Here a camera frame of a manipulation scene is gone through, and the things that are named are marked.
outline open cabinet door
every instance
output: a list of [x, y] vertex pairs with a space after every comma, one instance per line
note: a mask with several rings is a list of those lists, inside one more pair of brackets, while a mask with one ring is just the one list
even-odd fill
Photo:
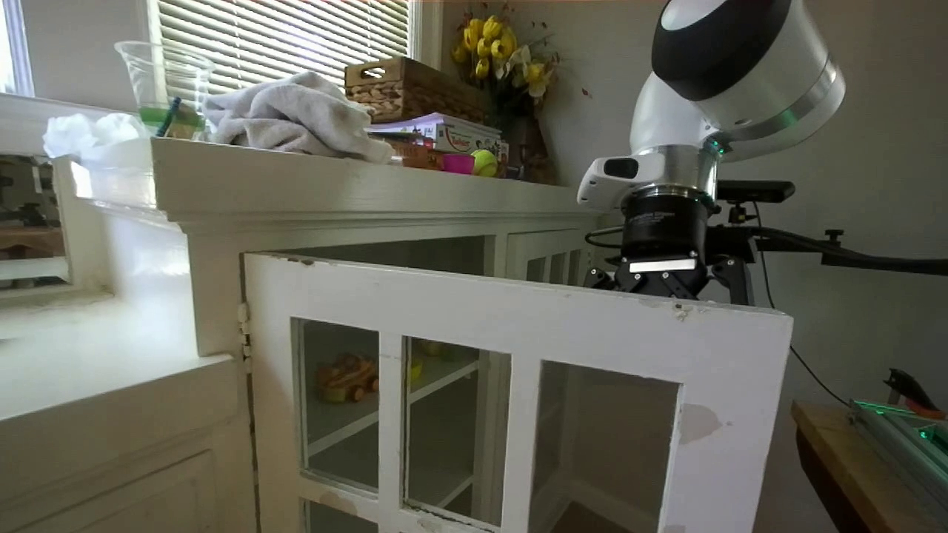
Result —
[[790, 320], [245, 262], [264, 533], [753, 530]]

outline cabinet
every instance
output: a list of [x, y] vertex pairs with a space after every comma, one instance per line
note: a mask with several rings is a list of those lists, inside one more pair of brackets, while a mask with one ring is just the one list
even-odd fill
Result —
[[145, 155], [79, 194], [179, 229], [197, 349], [245, 355], [264, 530], [750, 530], [784, 318], [566, 287], [572, 189]]

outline wooden table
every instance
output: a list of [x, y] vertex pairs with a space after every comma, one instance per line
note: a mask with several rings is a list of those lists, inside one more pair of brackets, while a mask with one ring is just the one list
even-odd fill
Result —
[[948, 533], [948, 503], [924, 494], [844, 410], [793, 404], [800, 465], [836, 528]]

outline window blinds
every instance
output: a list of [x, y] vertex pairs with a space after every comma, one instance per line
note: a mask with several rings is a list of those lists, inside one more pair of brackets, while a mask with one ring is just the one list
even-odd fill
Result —
[[339, 86], [342, 65], [407, 55], [407, 0], [157, 0], [157, 31], [212, 60], [210, 96], [298, 71]]

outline wicker basket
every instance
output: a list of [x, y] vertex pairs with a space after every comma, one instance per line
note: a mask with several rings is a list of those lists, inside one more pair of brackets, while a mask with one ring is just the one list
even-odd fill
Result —
[[402, 123], [425, 112], [459, 115], [479, 126], [493, 123], [484, 93], [406, 56], [345, 65], [342, 84], [348, 102], [370, 108], [373, 123]]

